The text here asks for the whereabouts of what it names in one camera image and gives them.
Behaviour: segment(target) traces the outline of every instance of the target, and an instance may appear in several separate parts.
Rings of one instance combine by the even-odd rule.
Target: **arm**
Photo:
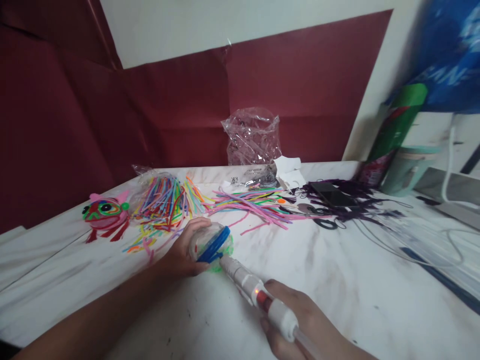
[[[18,353],[14,360],[99,359],[104,356],[165,288],[208,268],[207,263],[192,261],[188,245],[195,230],[210,224],[204,217],[191,220],[157,263],[63,319]]]
[[[265,288],[295,313],[301,331],[320,351],[321,360],[377,360],[344,338],[312,299],[303,292],[275,280],[267,281]],[[302,345],[286,341],[266,318],[260,320],[260,325],[272,353],[278,359],[313,359]]]

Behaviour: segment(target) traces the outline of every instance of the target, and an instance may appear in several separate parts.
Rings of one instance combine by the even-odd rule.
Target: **smartphone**
[[[334,208],[358,209],[359,205],[329,182],[312,182],[311,187],[328,205]]]

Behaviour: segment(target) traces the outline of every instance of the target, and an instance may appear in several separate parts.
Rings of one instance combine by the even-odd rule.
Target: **white cable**
[[[465,258],[464,258],[464,255],[462,254],[462,252],[459,250],[459,248],[457,247],[457,245],[455,245],[454,241],[452,240],[452,238],[450,237],[450,232],[452,231],[460,231],[460,232],[464,232],[464,233],[470,233],[470,234],[475,234],[475,235],[479,235],[479,233],[477,232],[473,232],[473,231],[468,231],[468,230],[460,230],[460,229],[445,229],[445,230],[441,230],[441,232],[447,232],[447,239],[448,241],[450,242],[450,244],[452,245],[452,247],[454,248],[455,252],[458,254],[458,257],[459,257],[459,260],[457,262],[451,262],[451,261],[448,261],[449,264],[448,265],[435,265],[435,264],[431,264],[429,262],[424,262],[424,261],[418,261],[418,260],[414,260],[410,257],[406,257],[406,256],[403,256],[399,253],[397,253],[395,251],[394,248],[388,246],[386,243],[384,243],[381,239],[378,238],[378,236],[376,236],[366,225],[365,223],[362,221],[362,220],[359,220],[363,226],[365,227],[365,229],[368,230],[368,232],[375,238],[377,239],[382,245],[380,245],[378,242],[376,242],[375,240],[373,240],[371,237],[369,237],[367,234],[365,234],[365,232],[360,228],[360,226],[357,224],[357,222],[355,221],[355,219],[352,220],[354,222],[354,224],[356,225],[356,227],[358,228],[358,230],[360,230],[360,232],[368,239],[370,240],[372,243],[374,243],[375,245],[379,246],[380,248],[388,251],[389,253],[399,257],[399,258],[402,258],[408,262],[411,262],[411,263],[414,263],[414,264],[419,264],[419,265],[424,265],[424,266],[429,266],[429,267],[432,267],[432,268],[439,268],[439,269],[444,269],[444,268],[452,268],[452,267],[458,267],[459,265],[461,265]]]
[[[455,141],[455,128],[454,123],[456,114],[453,113],[451,116],[450,122],[450,134],[448,136],[448,163],[446,165],[445,178],[441,184],[441,198],[445,203],[449,203],[450,200],[447,198],[447,187],[450,181],[450,175],[452,174],[452,167],[454,165],[454,141]]]

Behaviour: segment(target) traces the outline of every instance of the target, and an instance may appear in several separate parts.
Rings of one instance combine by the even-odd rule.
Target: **hand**
[[[329,321],[319,307],[303,292],[269,280],[265,288],[275,298],[283,301],[296,315],[300,330],[316,345],[323,360],[328,359],[374,359],[356,348]],[[267,318],[260,320],[272,353],[280,360],[314,359],[297,341],[288,342]]]
[[[194,232],[212,224],[206,217],[197,217],[188,222],[179,238],[173,243],[170,250],[155,266],[161,268],[162,273],[171,278],[186,278],[197,276],[209,268],[206,262],[195,262],[189,253],[190,239]]]

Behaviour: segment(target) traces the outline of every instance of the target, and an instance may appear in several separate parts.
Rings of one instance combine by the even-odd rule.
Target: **bundle of pipe cleaners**
[[[140,222],[140,235],[123,252],[136,253],[145,250],[151,262],[156,251],[180,235],[184,219],[192,219],[209,209],[206,200],[210,199],[202,195],[188,176],[183,184],[170,173],[152,177],[131,214],[133,219]],[[164,244],[156,250],[150,249],[158,236],[171,232],[172,235]]]
[[[256,230],[265,225],[277,225],[282,229],[286,230],[287,227],[285,226],[285,224],[292,224],[293,220],[330,217],[298,215],[289,213],[288,211],[284,211],[284,209],[278,202],[279,199],[284,199],[284,197],[280,196],[280,193],[282,192],[283,189],[281,188],[251,189],[247,192],[233,194],[229,194],[223,191],[214,191],[214,193],[216,194],[215,203],[213,205],[205,202],[202,204],[209,207],[209,210],[207,211],[209,216],[221,211],[246,211],[246,214],[240,220],[229,225],[229,228],[243,221],[250,213],[257,215],[263,220],[262,224],[245,230],[240,235]]]

